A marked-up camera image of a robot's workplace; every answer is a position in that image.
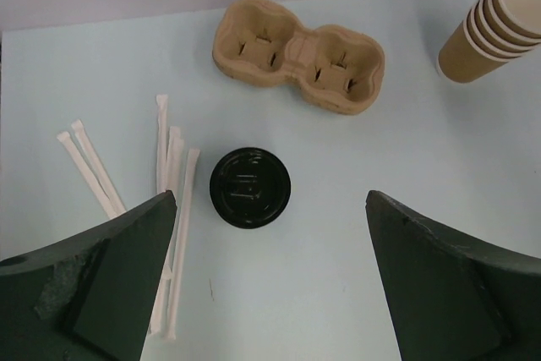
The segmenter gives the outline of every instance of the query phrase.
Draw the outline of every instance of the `black plastic cup lid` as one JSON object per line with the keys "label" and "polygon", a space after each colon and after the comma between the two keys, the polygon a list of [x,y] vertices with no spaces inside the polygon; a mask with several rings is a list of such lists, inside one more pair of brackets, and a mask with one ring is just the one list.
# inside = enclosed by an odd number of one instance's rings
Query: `black plastic cup lid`
{"label": "black plastic cup lid", "polygon": [[224,156],[210,177],[210,198],[223,220],[240,228],[273,222],[286,208],[291,181],[268,151],[241,148]]}

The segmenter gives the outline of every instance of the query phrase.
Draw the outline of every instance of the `black lid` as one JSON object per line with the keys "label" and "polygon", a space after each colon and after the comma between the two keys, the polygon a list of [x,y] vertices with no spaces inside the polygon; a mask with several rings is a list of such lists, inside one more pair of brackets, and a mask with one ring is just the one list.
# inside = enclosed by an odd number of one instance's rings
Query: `black lid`
{"label": "black lid", "polygon": [[240,228],[262,227],[286,208],[291,181],[284,164],[260,148],[224,156],[210,177],[210,198],[223,220]]}

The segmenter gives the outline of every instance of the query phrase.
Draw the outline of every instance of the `tabletop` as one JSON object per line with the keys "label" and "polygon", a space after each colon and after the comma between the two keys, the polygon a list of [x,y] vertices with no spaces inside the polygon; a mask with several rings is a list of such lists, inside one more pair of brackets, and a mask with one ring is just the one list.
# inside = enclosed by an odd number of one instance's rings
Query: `tabletop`
{"label": "tabletop", "polygon": [[[385,50],[383,87],[345,117],[291,86],[256,89],[212,62],[223,10],[3,33],[0,255],[106,220],[56,135],[80,118],[125,205],[156,189],[156,94],[201,149],[178,339],[143,360],[400,359],[364,201],[378,189],[491,243],[541,256],[541,54],[470,85],[434,68],[475,0],[285,3],[308,27],[334,23]],[[209,196],[227,152],[276,154],[292,180],[273,223],[241,230]]]}

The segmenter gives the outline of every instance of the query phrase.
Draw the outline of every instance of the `brown molded pulp tray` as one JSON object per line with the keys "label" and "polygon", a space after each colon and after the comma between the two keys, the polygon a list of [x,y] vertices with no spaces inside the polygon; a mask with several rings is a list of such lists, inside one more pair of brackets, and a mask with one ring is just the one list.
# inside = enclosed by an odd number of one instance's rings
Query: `brown molded pulp tray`
{"label": "brown molded pulp tray", "polygon": [[304,100],[343,114],[374,103],[385,69],[385,54],[374,39],[339,25],[307,29],[270,0],[230,5],[212,56],[227,76],[264,87],[293,82]]}

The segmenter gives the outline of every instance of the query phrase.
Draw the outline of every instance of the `white straw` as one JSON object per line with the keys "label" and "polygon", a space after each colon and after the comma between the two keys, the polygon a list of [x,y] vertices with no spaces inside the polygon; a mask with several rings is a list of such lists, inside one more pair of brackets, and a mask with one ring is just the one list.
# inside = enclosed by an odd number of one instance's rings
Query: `white straw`
{"label": "white straw", "polygon": [[90,166],[94,170],[94,173],[97,175],[98,181],[100,181],[100,185],[103,187],[103,191],[109,197],[112,207],[119,215],[125,213],[126,208],[120,200],[120,196],[118,196],[117,190],[112,184],[111,179],[107,175],[107,171],[101,163],[100,157],[97,155],[94,146],[90,142],[90,139],[85,131],[85,126],[83,125],[83,122],[81,122],[80,120],[76,120],[71,123],[71,128],[74,130],[75,138],[78,140],[81,149],[86,154],[86,157],[90,162]]}
{"label": "white straw", "polygon": [[183,201],[180,208],[180,224],[175,244],[175,259],[172,267],[172,283],[167,303],[167,331],[166,338],[177,338],[177,315],[180,301],[180,287],[182,281],[184,253],[189,229],[189,212],[192,205],[192,192],[194,189],[194,175],[200,151],[191,149],[188,152],[186,174],[184,176]]}
{"label": "white straw", "polygon": [[94,196],[100,202],[101,207],[106,212],[109,219],[117,217],[117,212],[112,207],[111,201],[101,188],[100,183],[96,179],[96,176],[86,164],[85,159],[83,158],[79,150],[77,150],[77,146],[71,140],[71,136],[69,135],[69,133],[67,131],[64,131],[57,135],[57,139],[63,144],[68,153],[71,155],[72,159],[75,162],[75,165],[81,172],[81,175],[83,175],[85,181],[88,183],[88,186],[90,186],[90,189],[94,193]]}
{"label": "white straw", "polygon": [[156,96],[158,104],[158,150],[156,160],[157,193],[165,192],[167,186],[167,103],[168,95]]}
{"label": "white straw", "polygon": [[[180,176],[180,166],[182,159],[182,152],[184,148],[184,141],[180,139],[180,128],[171,127],[169,132],[169,147],[167,149],[167,189],[171,190],[178,198],[178,178]],[[172,278],[171,271],[171,249],[172,241],[174,239],[175,231],[178,228],[178,213],[175,220],[175,227],[173,228],[171,241],[169,242],[169,248],[167,249],[167,256],[163,265],[163,271],[161,273],[160,285],[154,301],[154,308],[152,309],[152,316],[150,317],[150,334],[154,335],[161,330],[161,320],[163,316],[163,310],[165,306],[165,296],[167,290],[167,282]]]}

